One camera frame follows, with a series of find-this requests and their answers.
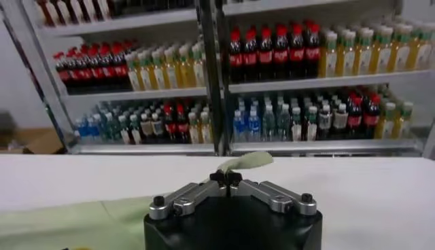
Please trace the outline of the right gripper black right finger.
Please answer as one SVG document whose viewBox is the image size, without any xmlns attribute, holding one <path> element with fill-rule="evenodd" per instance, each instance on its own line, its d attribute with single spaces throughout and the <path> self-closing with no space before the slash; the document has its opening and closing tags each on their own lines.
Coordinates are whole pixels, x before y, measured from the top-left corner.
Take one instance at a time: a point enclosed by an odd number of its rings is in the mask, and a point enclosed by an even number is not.
<svg viewBox="0 0 435 250">
<path fill-rule="evenodd" d="M 241 173 L 234 171 L 228 171 L 226 179 L 231 198 L 262 202 L 270 211 L 279 214 L 295 211 L 299 215 L 314 216 L 317 213 L 317 201 L 310 193 L 297 194 L 270 181 L 244 179 Z"/>
</svg>

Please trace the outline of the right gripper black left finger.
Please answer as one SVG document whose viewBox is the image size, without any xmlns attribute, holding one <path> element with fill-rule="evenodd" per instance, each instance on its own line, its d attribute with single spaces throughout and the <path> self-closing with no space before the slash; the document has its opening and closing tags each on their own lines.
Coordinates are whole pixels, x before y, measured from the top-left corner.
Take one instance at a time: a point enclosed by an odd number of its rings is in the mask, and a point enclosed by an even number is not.
<svg viewBox="0 0 435 250">
<path fill-rule="evenodd" d="M 153 220 L 163 220 L 170 215 L 191 215 L 196 206 L 206 199 L 225 195 L 225 174 L 222 170 L 217 170 L 205 182 L 189 183 L 166 196 L 153 197 L 148 215 Z"/>
</svg>

